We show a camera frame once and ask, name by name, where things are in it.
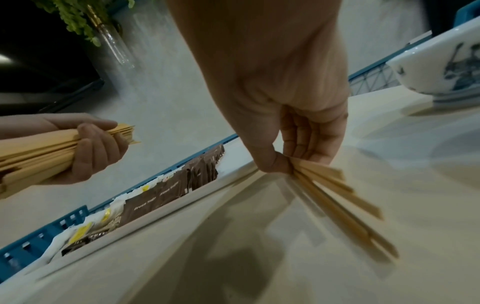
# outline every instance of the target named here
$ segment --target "blue and white bowl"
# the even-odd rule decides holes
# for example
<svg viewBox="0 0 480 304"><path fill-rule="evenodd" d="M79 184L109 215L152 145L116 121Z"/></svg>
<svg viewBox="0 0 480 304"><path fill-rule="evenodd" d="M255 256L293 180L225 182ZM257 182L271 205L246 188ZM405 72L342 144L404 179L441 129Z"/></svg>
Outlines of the blue and white bowl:
<svg viewBox="0 0 480 304"><path fill-rule="evenodd" d="M480 104L480 17L387 62L398 81L437 106Z"/></svg>

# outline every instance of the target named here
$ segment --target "countertop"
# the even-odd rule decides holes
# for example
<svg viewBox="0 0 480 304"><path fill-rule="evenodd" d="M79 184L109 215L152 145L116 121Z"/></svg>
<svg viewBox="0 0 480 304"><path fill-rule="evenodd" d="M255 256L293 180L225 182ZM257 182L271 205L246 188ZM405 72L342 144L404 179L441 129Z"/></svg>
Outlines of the countertop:
<svg viewBox="0 0 480 304"><path fill-rule="evenodd" d="M400 259L362 248L291 177L258 173L4 296L119 303L158 268L156 302L480 302L479 120L480 108L439 112L403 87L349 99L332 166L382 208L385 222L351 210Z"/></svg>

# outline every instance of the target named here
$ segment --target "green plant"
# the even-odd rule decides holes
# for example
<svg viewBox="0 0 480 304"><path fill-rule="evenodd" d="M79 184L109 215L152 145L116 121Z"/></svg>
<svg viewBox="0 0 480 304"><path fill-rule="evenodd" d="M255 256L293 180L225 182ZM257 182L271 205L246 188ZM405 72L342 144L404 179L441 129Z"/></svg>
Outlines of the green plant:
<svg viewBox="0 0 480 304"><path fill-rule="evenodd" d="M100 41L95 37L93 29L87 22L87 5L93 8L100 19L108 20L106 5L111 0L33 0L33 2L48 13L58 12L60 18L66 23L67 30L84 35L86 40L100 46ZM134 4L135 0L128 0L129 8L132 8Z"/></svg>

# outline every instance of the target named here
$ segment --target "yellow packet label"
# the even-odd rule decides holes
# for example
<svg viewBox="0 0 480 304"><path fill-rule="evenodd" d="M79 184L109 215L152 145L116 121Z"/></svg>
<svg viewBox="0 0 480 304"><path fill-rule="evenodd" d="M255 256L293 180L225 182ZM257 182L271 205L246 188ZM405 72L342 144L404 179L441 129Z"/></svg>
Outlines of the yellow packet label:
<svg viewBox="0 0 480 304"><path fill-rule="evenodd" d="M78 241L79 239L81 239L82 237L85 236L85 234L87 234L89 231L90 231L90 228L93 226L93 223L90 222L88 224L86 224L85 226L82 226L80 227L76 232L75 234L70 238L70 240L68 241L68 244L73 244L75 243L76 241Z"/></svg>
<svg viewBox="0 0 480 304"><path fill-rule="evenodd" d="M105 215L101 218L101 222L105 222L106 220L108 220L110 218L111 212L112 212L111 208L105 209Z"/></svg>

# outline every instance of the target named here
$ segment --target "bundle of wooden sticks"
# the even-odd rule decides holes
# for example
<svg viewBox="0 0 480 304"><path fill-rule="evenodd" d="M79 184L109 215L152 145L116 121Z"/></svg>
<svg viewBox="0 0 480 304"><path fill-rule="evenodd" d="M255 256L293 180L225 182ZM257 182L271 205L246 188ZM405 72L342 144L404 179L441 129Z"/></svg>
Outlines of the bundle of wooden sticks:
<svg viewBox="0 0 480 304"><path fill-rule="evenodd" d="M306 188L312 194L320 208L328 208L361 241L369 245L374 241L392 256L399 257L399 252L392 243L314 183L330 189L368 214L383 220L382 211L377 206L358 197L355 191L345 184L345 178L341 170L297 158L290 158L290 162L294 167L295 177L303 188Z"/></svg>
<svg viewBox="0 0 480 304"><path fill-rule="evenodd" d="M129 144L134 144L133 131L133 126L119 124L108 132L121 133ZM0 199L69 169L79 140L76 129L1 140Z"/></svg>

